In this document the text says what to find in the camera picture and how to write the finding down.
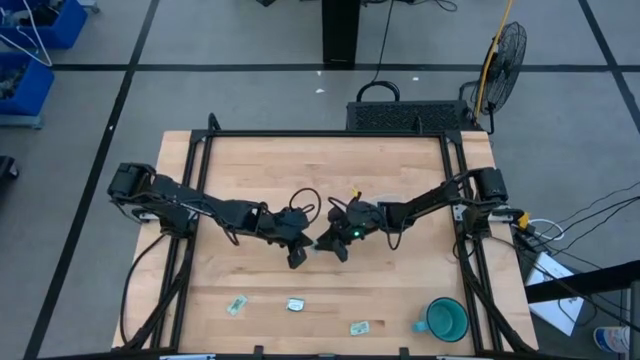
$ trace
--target floor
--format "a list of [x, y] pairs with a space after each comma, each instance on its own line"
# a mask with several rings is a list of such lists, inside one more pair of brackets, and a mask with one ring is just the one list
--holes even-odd
[[[462, 82], [477, 78], [505, 2], [455, 1], [456, 13], [433, 2], [394, 6], [384, 63], [397, 65], [383, 68], [380, 79], [395, 82], [403, 100], [453, 99]], [[137, 234], [107, 203], [105, 189], [119, 162], [155, 163], [164, 131], [203, 128], [209, 112], [226, 129], [344, 128], [346, 103], [373, 77], [367, 64], [378, 60], [388, 9], [362, 9], [362, 70], [324, 71], [320, 1], [277, 0], [268, 8], [253, 0], [99, 5], [102, 12], [89, 16], [75, 47], [52, 54], [56, 80], [42, 111], [44, 129], [0, 130], [0, 154], [14, 156], [22, 171], [0, 203], [6, 358], [24, 356], [58, 259], [73, 250], [74, 239], [39, 354], [109, 349]], [[513, 206], [560, 220], [640, 179], [634, 156], [640, 112], [633, 97], [640, 95], [639, 11], [635, 0], [515, 3], [510, 20], [527, 30], [527, 66], [492, 136]], [[389, 99], [374, 90], [366, 98]], [[88, 209], [86, 218], [79, 209]], [[634, 203], [569, 253], [599, 266], [638, 259], [638, 216], [640, 203]], [[595, 224], [574, 227], [557, 246]], [[591, 269], [568, 256], [558, 259]], [[536, 320], [544, 351], [604, 359], [612, 357], [595, 349], [590, 332], [615, 324], [599, 316], [562, 341]]]

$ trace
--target green mug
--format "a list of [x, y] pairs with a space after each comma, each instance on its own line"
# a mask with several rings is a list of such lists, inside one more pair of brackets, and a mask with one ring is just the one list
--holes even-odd
[[420, 321], [413, 324], [413, 332], [431, 332], [446, 342], [456, 342], [467, 334], [469, 317], [464, 307], [452, 298], [435, 299], [422, 311]]

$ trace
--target electric fan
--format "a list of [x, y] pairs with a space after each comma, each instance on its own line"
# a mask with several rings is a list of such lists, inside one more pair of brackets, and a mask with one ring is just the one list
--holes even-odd
[[492, 50], [493, 43], [489, 48], [480, 79], [460, 87], [458, 100], [462, 100], [467, 87], [473, 87], [470, 100], [475, 107], [467, 108], [466, 115], [474, 126], [477, 126], [480, 114], [489, 115], [489, 135], [494, 132], [493, 114], [502, 108], [518, 80], [526, 46], [524, 28], [517, 22], [507, 24], [500, 32], [495, 50]]

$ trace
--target mug handle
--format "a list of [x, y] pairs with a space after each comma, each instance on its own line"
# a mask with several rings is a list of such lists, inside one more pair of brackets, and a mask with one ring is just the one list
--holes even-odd
[[412, 330], [416, 333], [425, 332], [429, 330], [429, 325], [427, 325], [426, 321], [418, 321], [413, 323]]

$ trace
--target wooden tabletop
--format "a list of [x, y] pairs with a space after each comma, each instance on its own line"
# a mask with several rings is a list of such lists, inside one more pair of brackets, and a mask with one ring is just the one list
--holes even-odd
[[[189, 136], [165, 133], [159, 173], [181, 180]], [[463, 133], [463, 139], [470, 169], [494, 166], [485, 133]], [[455, 159], [453, 148], [451, 154]], [[355, 187], [364, 200], [407, 201], [443, 180], [436, 139], [229, 137], [214, 139], [205, 193], [265, 201], [279, 210], [296, 190], [313, 187], [323, 197], [320, 217], [305, 230], [314, 239], [329, 225], [327, 196], [349, 200]], [[314, 199], [304, 194], [295, 205]], [[507, 225], [494, 224], [492, 232], [511, 239]], [[136, 256], [157, 236], [157, 224], [144, 225]], [[290, 270], [286, 249], [247, 237], [233, 246], [213, 220], [202, 218], [180, 352], [252, 353], [255, 345], [263, 345], [267, 354], [393, 355], [400, 347], [409, 347], [412, 355], [473, 354], [470, 333], [457, 343], [445, 343], [411, 332], [421, 309], [436, 298], [452, 297], [466, 307], [459, 264], [451, 253], [454, 239], [451, 212], [445, 208], [416, 221], [397, 251], [378, 232], [355, 241], [345, 263], [333, 253], [308, 249], [307, 261]], [[132, 277], [125, 321], [129, 336], [157, 303], [168, 244], [166, 240], [151, 251]], [[496, 305], [523, 340], [537, 348], [513, 249], [490, 239], [484, 249]], [[226, 308], [238, 295], [249, 301], [232, 317]], [[304, 299], [304, 311], [287, 311], [289, 297]], [[486, 317], [476, 303], [484, 346], [491, 348]], [[173, 314], [171, 308], [167, 324]], [[371, 332], [350, 336], [350, 324], [365, 320]], [[166, 326], [163, 344], [168, 344], [169, 330]], [[114, 345], [119, 344], [116, 335]]]

